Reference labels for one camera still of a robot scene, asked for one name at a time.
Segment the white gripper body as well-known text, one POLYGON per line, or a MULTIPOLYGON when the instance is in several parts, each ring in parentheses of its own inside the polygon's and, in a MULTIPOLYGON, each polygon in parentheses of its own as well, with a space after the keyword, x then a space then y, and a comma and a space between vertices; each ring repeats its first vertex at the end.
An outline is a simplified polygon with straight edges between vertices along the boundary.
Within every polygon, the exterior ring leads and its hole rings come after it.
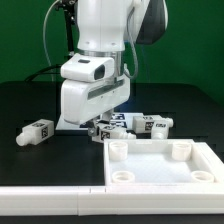
POLYGON ((129 96, 130 80, 125 75, 112 85, 105 80, 65 80, 61 88, 61 116, 66 122, 83 124, 126 102, 129 96))

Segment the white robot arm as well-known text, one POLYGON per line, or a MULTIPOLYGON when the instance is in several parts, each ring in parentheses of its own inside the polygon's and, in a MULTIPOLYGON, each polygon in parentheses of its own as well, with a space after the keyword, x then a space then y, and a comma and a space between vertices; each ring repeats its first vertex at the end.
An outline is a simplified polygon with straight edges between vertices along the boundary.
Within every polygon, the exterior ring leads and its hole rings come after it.
POLYGON ((88 127, 98 134, 96 120, 107 123, 115 107, 130 96, 137 77, 122 61, 125 44, 153 44, 168 25, 165 0, 79 0, 78 52, 61 67, 61 115, 56 128, 88 127))

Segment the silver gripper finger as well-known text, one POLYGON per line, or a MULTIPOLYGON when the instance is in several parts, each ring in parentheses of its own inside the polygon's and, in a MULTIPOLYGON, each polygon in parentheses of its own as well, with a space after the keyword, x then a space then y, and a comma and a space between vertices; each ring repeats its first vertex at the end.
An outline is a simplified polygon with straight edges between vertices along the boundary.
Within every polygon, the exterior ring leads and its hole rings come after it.
POLYGON ((105 123, 105 124, 109 124, 111 118, 112 118, 112 112, 111 111, 107 111, 107 112, 102 114, 101 122, 105 123))
POLYGON ((88 135, 91 137, 96 137, 99 135, 99 127, 94 120, 87 122, 88 135))

